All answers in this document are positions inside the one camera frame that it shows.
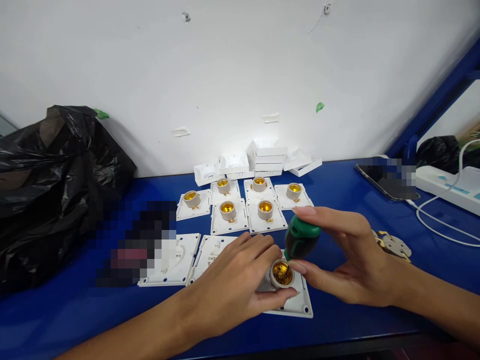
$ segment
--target charging cable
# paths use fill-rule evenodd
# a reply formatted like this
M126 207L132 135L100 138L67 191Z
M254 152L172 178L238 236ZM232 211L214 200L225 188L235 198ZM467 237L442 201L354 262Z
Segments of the charging cable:
M447 240L450 240L450 241L453 241L455 243L458 243L458 244L462 244L462 245L466 245L466 246L469 246L469 247L473 247L473 248L480 248L480 244L472 244L472 243L468 243L468 242L463 242L463 241L459 241L459 240L455 240L454 238L451 238L451 237L448 237L446 235L443 235L442 233L439 233L438 231L432 229L430 226L428 226L425 221L422 220L422 218L420 217L420 213L423 213L425 215L427 215L429 218L432 218L433 220L439 222L440 224L443 224L447 227L449 227L450 229L454 229L456 231L458 231L459 233L462 233L464 235L467 235L477 241L480 242L480 238L476 237L476 236L473 236L472 234L469 234L468 232L465 232L463 230L460 230L454 226L451 226L441 220L438 220L436 217L430 215L429 213L425 212L422 210L422 208L431 203L432 201L440 198L442 195L444 195L445 193L448 193L450 190L452 190L455 185L460 181L460 176L462 176L462 170L464 168L464 152L465 150L470 146L470 144L473 144L473 143L476 143L476 142L480 142L480 139L479 140L472 140L470 142L467 142L460 150L460 154L458 156L458 174L457 174L457 177L456 177L456 180L453 182L453 184L447 189L445 190L444 192L442 192L440 195L437 195L435 197L432 197L430 200L427 200L425 201L423 204L421 204L420 206L417 206L412 200L406 200L407 203L409 203L411 206L413 206L414 208L416 208L416 217L418 218L418 221L420 221L427 229L429 229L430 231L434 232L435 234L441 236L442 238L445 238Z

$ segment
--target blue table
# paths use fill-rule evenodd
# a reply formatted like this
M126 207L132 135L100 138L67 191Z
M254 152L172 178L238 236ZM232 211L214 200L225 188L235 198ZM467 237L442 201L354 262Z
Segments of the blue table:
M317 206L365 215L374 230L385 230L403 239L413 252L411 260L416 266L480 294L480 248L447 241L427 230L409 205L389 202L354 169L355 164L355 160L327 162L300 179L289 172L271 179L274 185L303 183ZM192 189L198 189L192 174L136 179L125 196L126 210L123 206L109 221L99 224L95 248L86 246L68 266L40 288L0 300L0 359L50 359L177 292L180 289L177 286L140 288L133 285L98 289L89 287L88 281L89 277L95 276L101 257L108 259L117 240L125 238L125 229L131 229L140 210L147 209L146 201L177 201L181 193ZM242 180L240 189L244 197ZM431 198L421 191L420 195L419 203ZM437 200L425 210L480 236L479 218L461 208ZM284 211L284 215L290 221L293 213ZM209 234L210 221L210 216L179 221L177 232ZM427 220L427 223L446 235L469 240L434 221ZM283 248L285 230L270 234ZM345 257L333 240L323 233L308 260L323 269L334 270ZM221 337L198 344L178 358L231 356L331 344L347 347L359 340L429 334L436 330L427 320L398 308L348 305L311 287L309 292L313 319L262 314Z

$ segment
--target smartphone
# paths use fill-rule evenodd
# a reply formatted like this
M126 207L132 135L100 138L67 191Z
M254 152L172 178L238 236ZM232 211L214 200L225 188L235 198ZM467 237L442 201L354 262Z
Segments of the smartphone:
M412 183L410 173L398 172L398 166L388 166L380 164L357 164L360 174L368 179L382 194L389 200L417 200L420 195L416 192L416 187Z

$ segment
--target black bag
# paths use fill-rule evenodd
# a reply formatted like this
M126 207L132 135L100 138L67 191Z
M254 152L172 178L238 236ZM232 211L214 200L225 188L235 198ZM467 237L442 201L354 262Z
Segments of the black bag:
M34 288L82 245L96 202L137 168L86 106L58 106L0 137L0 296Z

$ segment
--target blue frame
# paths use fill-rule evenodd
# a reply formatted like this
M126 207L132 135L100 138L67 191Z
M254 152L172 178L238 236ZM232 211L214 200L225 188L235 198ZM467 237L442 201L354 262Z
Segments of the blue frame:
M398 136L386 155L414 163L418 140L476 80L480 80L480 37Z

